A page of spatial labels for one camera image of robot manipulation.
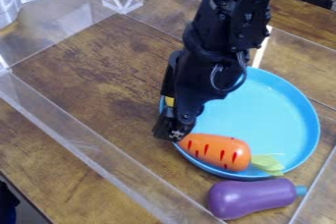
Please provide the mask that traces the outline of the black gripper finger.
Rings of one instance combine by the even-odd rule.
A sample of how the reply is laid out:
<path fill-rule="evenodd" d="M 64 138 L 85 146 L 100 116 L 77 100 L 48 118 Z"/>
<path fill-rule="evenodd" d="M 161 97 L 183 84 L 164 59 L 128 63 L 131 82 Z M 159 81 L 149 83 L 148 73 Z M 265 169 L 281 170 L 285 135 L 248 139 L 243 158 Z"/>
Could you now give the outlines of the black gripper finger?
<path fill-rule="evenodd" d="M 152 128 L 152 133 L 157 139 L 180 141 L 192 131 L 196 121 L 192 121 L 191 124 L 181 123 L 177 119 L 175 107 L 167 106 L 164 97 L 160 98 L 160 115 Z"/>

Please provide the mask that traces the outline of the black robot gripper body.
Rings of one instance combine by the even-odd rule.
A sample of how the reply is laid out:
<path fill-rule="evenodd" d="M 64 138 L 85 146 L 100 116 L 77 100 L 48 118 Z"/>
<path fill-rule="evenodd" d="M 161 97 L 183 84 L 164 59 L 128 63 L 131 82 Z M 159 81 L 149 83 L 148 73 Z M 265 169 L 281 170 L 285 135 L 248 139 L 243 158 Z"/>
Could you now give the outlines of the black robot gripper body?
<path fill-rule="evenodd" d="M 208 49 L 195 28 L 183 35 L 184 48 L 171 54 L 161 95 L 175 99 L 165 105 L 161 118 L 169 124 L 193 124 L 204 105 L 224 99 L 247 79 L 248 51 Z"/>

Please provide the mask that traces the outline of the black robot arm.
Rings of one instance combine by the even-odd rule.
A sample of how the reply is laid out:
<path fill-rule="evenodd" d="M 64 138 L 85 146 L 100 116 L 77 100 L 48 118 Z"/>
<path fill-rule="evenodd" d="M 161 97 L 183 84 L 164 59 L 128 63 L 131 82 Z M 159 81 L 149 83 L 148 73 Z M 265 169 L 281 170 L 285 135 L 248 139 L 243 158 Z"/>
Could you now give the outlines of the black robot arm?
<path fill-rule="evenodd" d="M 203 0 L 169 56 L 153 136 L 179 141 L 196 126 L 207 102 L 223 99 L 247 79 L 249 50 L 269 36 L 271 0 Z"/>

